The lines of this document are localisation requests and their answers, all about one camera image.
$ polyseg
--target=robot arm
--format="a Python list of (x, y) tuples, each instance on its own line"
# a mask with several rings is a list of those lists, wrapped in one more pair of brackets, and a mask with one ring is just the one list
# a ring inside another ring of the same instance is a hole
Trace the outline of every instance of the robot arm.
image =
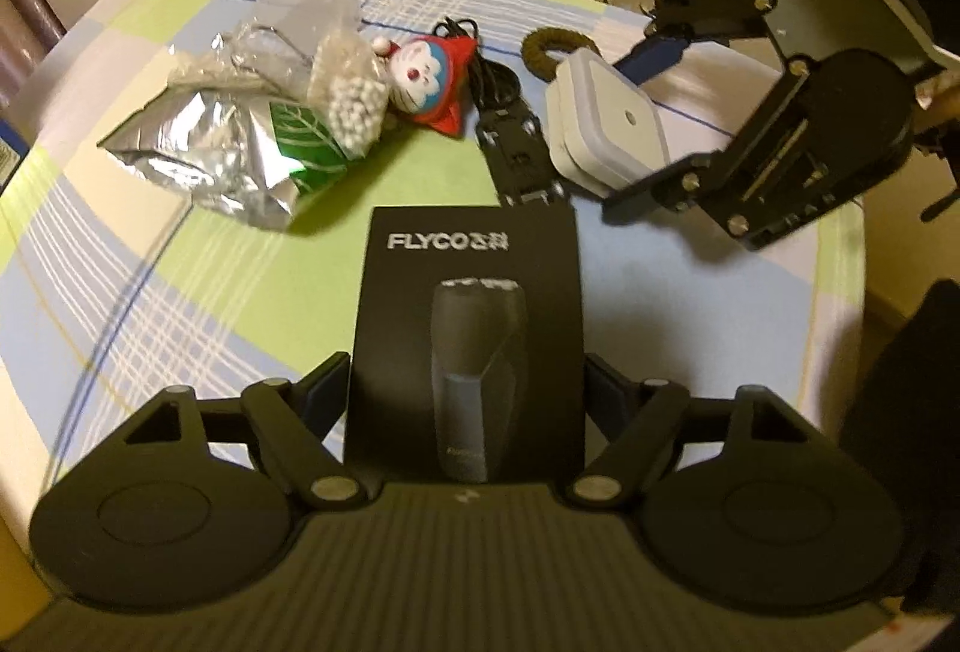
[[(915, 139), (916, 89), (960, 67), (960, 0), (654, 0), (646, 39), (616, 67), (637, 84), (698, 41), (766, 37), (784, 74), (725, 150), (613, 193), (608, 223), (698, 204), (751, 249), (894, 174), (913, 145), (960, 171), (954, 124)], [(960, 193), (931, 206), (931, 220)]]

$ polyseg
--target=brown hair tie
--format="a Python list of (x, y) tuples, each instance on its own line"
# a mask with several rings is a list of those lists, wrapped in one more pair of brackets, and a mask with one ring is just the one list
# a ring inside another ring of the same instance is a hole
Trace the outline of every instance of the brown hair tie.
[(557, 59), (548, 56), (547, 51), (558, 50), (561, 53), (573, 53), (575, 50), (585, 47), (592, 50), (598, 56), (600, 49), (586, 34), (571, 29), (546, 28), (537, 29), (530, 32), (523, 38), (523, 44), (520, 46), (520, 57), (531, 74), (536, 75), (546, 83), (550, 83), (557, 77), (557, 67), (560, 62)]

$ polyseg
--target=silver foil package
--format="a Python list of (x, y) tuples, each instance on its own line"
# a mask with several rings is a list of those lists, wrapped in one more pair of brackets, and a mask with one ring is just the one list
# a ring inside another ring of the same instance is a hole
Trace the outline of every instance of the silver foil package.
[(99, 147), (195, 205), (272, 230), (352, 164), (309, 107), (244, 89), (166, 89)]

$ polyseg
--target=green label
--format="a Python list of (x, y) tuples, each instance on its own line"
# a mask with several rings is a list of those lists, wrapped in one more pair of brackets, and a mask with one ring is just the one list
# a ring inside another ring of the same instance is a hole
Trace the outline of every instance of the green label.
[(277, 148), (290, 163), (290, 179), (302, 195), (325, 189), (347, 172), (349, 159), (310, 108), (271, 102), (270, 119)]

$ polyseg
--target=checkered tablecloth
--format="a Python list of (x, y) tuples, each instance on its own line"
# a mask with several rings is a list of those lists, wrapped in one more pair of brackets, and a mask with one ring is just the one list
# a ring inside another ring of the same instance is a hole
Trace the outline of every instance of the checkered tablecloth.
[[(384, 142), (298, 235), (191, 209), (96, 148), (162, 88), (176, 51), (206, 49), (255, 1), (100, 0), (8, 110), (37, 138), (0, 198), (0, 512), (21, 542), (37, 497), (159, 388), (230, 396), (350, 350), (373, 206), (496, 204), (469, 135), (412, 130)], [(613, 59), (644, 25), (588, 0), (360, 1), (365, 34), (397, 41), (443, 15), (473, 17), (486, 55), (521, 75), (541, 116), (544, 84), (518, 55), (527, 32), (576, 29)], [(723, 145), (773, 79), (723, 47), (691, 49), (646, 87), (671, 156)], [(578, 225), (587, 350), (622, 372), (705, 396), (765, 384), (816, 421), (829, 413), (824, 389), (850, 383), (857, 206), (759, 254), (696, 212), (611, 228), (583, 201)]]

